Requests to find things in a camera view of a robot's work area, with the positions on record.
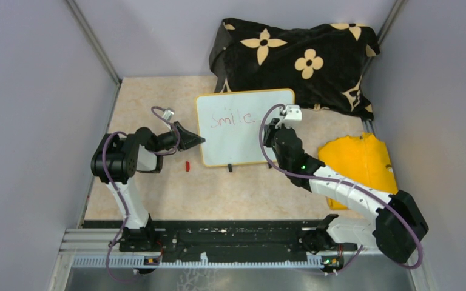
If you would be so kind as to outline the yellow framed whiteboard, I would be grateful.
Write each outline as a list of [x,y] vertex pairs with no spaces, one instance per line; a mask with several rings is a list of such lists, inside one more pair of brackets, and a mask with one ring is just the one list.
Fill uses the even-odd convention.
[[291,89],[255,90],[200,95],[195,99],[198,135],[206,167],[260,164],[260,124],[276,104],[293,104]]

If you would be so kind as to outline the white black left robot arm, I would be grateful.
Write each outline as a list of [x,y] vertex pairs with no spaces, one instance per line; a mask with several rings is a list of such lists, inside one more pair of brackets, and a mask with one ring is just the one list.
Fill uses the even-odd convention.
[[178,121],[169,126],[171,129],[160,135],[147,127],[130,134],[106,134],[92,156],[92,174],[111,191],[123,217],[120,231],[110,242],[111,246],[118,245],[122,252],[160,249],[160,239],[150,213],[141,202],[135,174],[160,173],[166,155],[206,141]]

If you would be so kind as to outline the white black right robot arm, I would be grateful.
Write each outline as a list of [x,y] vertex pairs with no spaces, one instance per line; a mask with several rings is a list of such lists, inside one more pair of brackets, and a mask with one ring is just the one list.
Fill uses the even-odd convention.
[[422,239],[429,226],[411,194],[384,192],[341,175],[307,154],[294,129],[278,123],[278,118],[263,122],[258,134],[261,150],[271,149],[275,154],[276,160],[269,159],[269,164],[296,187],[336,198],[363,216],[344,222],[333,219],[317,234],[320,247],[332,250],[339,243],[365,244],[406,269],[422,265]]

